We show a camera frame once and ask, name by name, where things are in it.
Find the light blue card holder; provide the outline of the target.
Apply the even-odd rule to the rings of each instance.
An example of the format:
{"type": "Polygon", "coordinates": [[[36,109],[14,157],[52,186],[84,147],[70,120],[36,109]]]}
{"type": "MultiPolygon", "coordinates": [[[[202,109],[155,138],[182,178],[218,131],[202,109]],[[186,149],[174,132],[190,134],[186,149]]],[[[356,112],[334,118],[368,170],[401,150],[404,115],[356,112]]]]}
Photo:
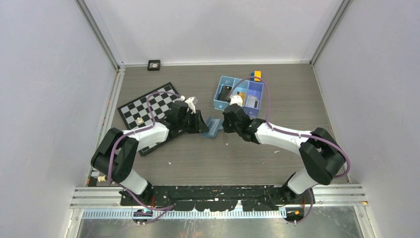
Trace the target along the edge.
{"type": "Polygon", "coordinates": [[[218,118],[214,118],[214,117],[210,117],[207,121],[206,121],[206,125],[208,127],[208,131],[207,132],[203,132],[201,134],[201,137],[204,138],[213,138],[216,137],[218,132],[223,129],[222,127],[222,119],[218,119],[218,118]]]}

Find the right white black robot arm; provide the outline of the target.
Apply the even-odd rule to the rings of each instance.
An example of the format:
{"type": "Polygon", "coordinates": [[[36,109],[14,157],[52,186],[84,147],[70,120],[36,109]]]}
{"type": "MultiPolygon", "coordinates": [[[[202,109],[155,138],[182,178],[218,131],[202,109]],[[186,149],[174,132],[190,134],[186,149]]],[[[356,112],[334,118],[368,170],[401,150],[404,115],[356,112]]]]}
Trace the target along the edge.
{"type": "Polygon", "coordinates": [[[271,145],[299,155],[305,168],[294,173],[280,188],[278,196],[296,203],[303,193],[317,184],[329,185],[348,157],[332,136],[323,128],[298,131],[274,126],[263,119],[252,119],[237,104],[228,106],[222,123],[224,132],[237,133],[244,141],[271,145]]]}

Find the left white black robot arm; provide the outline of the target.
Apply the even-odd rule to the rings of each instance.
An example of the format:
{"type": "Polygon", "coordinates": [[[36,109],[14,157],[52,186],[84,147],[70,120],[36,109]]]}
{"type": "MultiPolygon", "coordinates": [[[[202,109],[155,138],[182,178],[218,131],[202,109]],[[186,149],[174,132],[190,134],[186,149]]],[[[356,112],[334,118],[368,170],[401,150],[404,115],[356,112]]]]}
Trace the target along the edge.
{"type": "Polygon", "coordinates": [[[194,110],[192,104],[176,101],[155,124],[126,131],[109,129],[93,154],[91,166],[130,190],[138,204],[147,205],[152,198],[152,185],[133,169],[137,152],[168,142],[185,132],[208,131],[199,110],[194,110]]]}

